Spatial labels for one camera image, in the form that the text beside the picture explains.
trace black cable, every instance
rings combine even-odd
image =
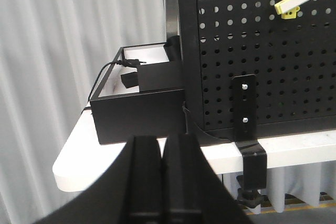
[[[140,61],[138,59],[123,59],[123,60],[117,60],[117,61],[111,61],[109,63],[106,63],[99,71],[99,74],[97,75],[96,77],[96,80],[95,82],[93,83],[93,86],[91,88],[91,91],[90,91],[90,94],[88,96],[88,102],[90,102],[90,99],[91,99],[91,95],[94,91],[94,88],[96,87],[97,85],[97,82],[99,80],[99,77],[101,75],[101,73],[104,71],[104,69],[109,66],[109,65],[112,65],[112,64],[117,64],[117,65],[122,65],[124,67],[129,67],[129,68],[136,68],[138,65],[140,65],[141,63],[146,63],[145,61]]]

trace white curtain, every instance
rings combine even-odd
[[[100,67],[162,42],[162,0],[0,0],[0,223],[31,223],[74,195],[51,171]]]

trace black bracket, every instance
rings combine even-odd
[[[234,139],[243,156],[243,177],[239,178],[245,191],[242,195],[247,194],[248,190],[256,195],[255,191],[266,188],[267,183],[267,154],[257,140],[256,85],[254,74],[232,79]],[[260,204],[260,197],[258,193],[255,203]]]

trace white table top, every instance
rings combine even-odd
[[[153,56],[157,57],[159,51],[164,54],[162,47],[155,48]],[[143,55],[133,56],[130,52],[125,53],[126,58],[152,63],[151,59],[144,59]],[[123,91],[122,85],[117,86],[120,86],[116,87],[117,93],[139,90],[134,87]],[[163,150],[165,139],[158,141]],[[268,168],[336,160],[336,130],[264,138],[259,142],[267,152]],[[58,188],[85,190],[111,165],[123,146],[124,143],[100,145],[91,111],[84,111],[52,167]],[[202,151],[217,174],[243,170],[243,158],[234,143],[202,147]]]

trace black plug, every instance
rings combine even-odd
[[[124,67],[136,68],[141,63],[146,63],[145,61],[140,61],[138,59],[123,59],[118,60],[115,64],[122,65]]]

